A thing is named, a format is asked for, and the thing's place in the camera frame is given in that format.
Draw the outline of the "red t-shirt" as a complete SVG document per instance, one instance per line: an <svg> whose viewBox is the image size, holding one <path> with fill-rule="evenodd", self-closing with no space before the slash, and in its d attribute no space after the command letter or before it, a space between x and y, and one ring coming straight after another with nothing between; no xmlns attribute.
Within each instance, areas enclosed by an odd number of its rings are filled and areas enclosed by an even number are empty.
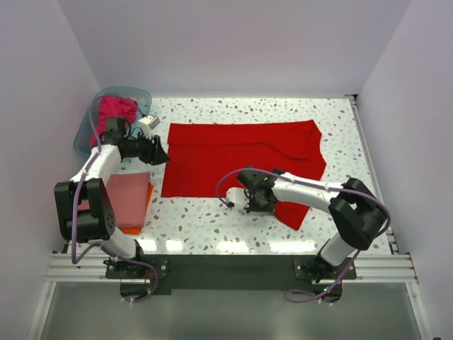
<svg viewBox="0 0 453 340"><path fill-rule="evenodd" d="M233 170L254 166L321 180L326 161L313 120L265 124L178 124L168 133L161 194L165 198L216 198L238 185Z"/></svg>

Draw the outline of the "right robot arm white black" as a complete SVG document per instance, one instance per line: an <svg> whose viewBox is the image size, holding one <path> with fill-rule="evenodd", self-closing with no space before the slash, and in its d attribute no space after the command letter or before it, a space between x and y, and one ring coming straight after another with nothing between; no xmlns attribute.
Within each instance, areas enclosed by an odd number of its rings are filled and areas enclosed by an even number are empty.
<svg viewBox="0 0 453 340"><path fill-rule="evenodd" d="M326 183L289 172L244 169L237 176L241 188L230 188L227 198L247 212L275 212L278 203L295 203L328 213L337 229L318 252L331 267L338 267L351 253L369 249L388 227L390 214L356 178Z"/></svg>

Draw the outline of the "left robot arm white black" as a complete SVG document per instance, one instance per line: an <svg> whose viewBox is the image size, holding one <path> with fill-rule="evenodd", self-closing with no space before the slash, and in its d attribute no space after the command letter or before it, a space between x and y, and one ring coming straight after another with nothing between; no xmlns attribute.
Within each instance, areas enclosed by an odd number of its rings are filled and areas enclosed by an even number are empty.
<svg viewBox="0 0 453 340"><path fill-rule="evenodd" d="M139 260L138 242L116 225L106 184L125 158L138 158L150 165L165 164L170 157L153 129L160 123L155 115L138 121L138 135L124 118L109 118L105 131L94 132L96 142L82 169L69 181L54 188L59 229L71 244L71 262L77 264L92 248L98 247L116 261Z"/></svg>

